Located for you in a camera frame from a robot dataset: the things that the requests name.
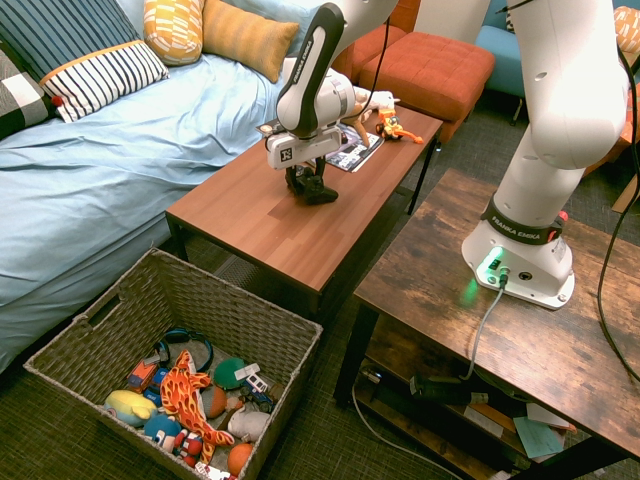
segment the box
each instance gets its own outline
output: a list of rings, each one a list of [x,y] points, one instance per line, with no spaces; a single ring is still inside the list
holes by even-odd
[[[239,476],[255,479],[304,392],[322,332],[313,322],[152,249],[25,368],[66,392],[74,407],[123,435],[137,451],[181,478],[204,479],[102,408],[173,327],[203,333],[216,350],[258,363],[266,377],[285,385]],[[228,454],[229,447],[220,449]]]

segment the yellow patterned pillow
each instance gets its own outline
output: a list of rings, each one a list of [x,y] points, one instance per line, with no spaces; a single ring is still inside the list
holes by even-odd
[[[145,0],[144,39],[165,65],[186,65],[202,52],[204,0]]]
[[[245,12],[220,0],[207,0],[203,13],[202,51],[236,60],[278,81],[297,23],[281,23]]]
[[[613,16],[620,50],[628,53],[640,52],[640,10],[618,7]]]

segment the wall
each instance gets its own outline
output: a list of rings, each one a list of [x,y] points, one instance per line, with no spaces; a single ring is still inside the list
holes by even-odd
[[[415,30],[473,43],[489,0],[422,0]]]

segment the robotic arm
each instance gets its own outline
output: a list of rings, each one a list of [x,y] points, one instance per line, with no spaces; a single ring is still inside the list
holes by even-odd
[[[561,209],[585,167],[618,139],[629,83],[618,61],[611,1],[518,1],[507,4],[530,124],[462,254],[481,285],[497,288],[506,268],[506,293],[556,309],[575,284]]]
[[[337,198],[337,193],[325,189],[322,182],[324,156],[340,148],[342,136],[336,123],[355,106],[351,82],[337,72],[327,75],[329,67],[342,50],[382,25],[397,3],[334,0],[322,5],[311,21],[289,80],[278,97],[279,126],[267,139],[269,165],[277,170],[287,168],[287,182],[297,193],[304,191],[308,203]],[[315,175],[296,179],[295,165],[312,159],[316,159]]]

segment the coffee table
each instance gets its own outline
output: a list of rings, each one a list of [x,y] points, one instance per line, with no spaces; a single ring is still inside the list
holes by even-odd
[[[330,204],[306,205],[295,197],[284,170],[271,169],[264,143],[257,143],[166,211],[178,255],[187,260],[182,231],[190,230],[306,292],[308,305],[297,313],[331,315],[409,202],[413,209],[437,142],[440,120],[396,110],[403,127],[425,143],[387,141],[354,173],[327,165],[325,184],[339,193]],[[370,132],[371,117],[365,123]],[[415,191],[400,187],[424,152]],[[401,198],[395,216],[379,215],[394,193]],[[346,272],[339,272],[341,265]],[[335,294],[324,295],[330,283],[338,285],[331,287]]]
[[[459,433],[451,441],[427,431],[413,417],[385,403],[383,390],[377,391],[374,382],[358,373],[366,357],[365,362],[389,374],[386,377],[399,385],[397,391],[407,394],[411,376],[433,374],[430,370],[442,367],[444,357],[462,364],[444,375],[466,373],[476,329],[496,292],[477,285],[460,248],[494,190],[494,186],[449,170],[429,193],[355,290],[361,306],[334,392],[338,403],[346,405],[356,379],[363,380],[363,388],[356,388],[358,403],[477,479],[495,473],[473,455],[479,447],[495,442],[498,447],[524,453],[511,417],[487,413],[503,428],[499,433],[486,433],[476,427],[487,438],[472,445],[472,454],[467,454],[469,451],[457,447]],[[563,236],[573,250],[576,275],[576,289],[568,304],[550,311],[503,296],[482,332],[476,359],[476,370],[485,376],[591,435],[513,477],[519,480],[574,478],[626,457],[640,459],[640,385],[609,346],[596,305],[609,235],[570,219]],[[607,271],[603,304],[610,329],[636,371],[640,369],[639,272],[640,248],[618,240]],[[452,417],[459,413],[461,422],[468,420],[464,410],[447,409]]]

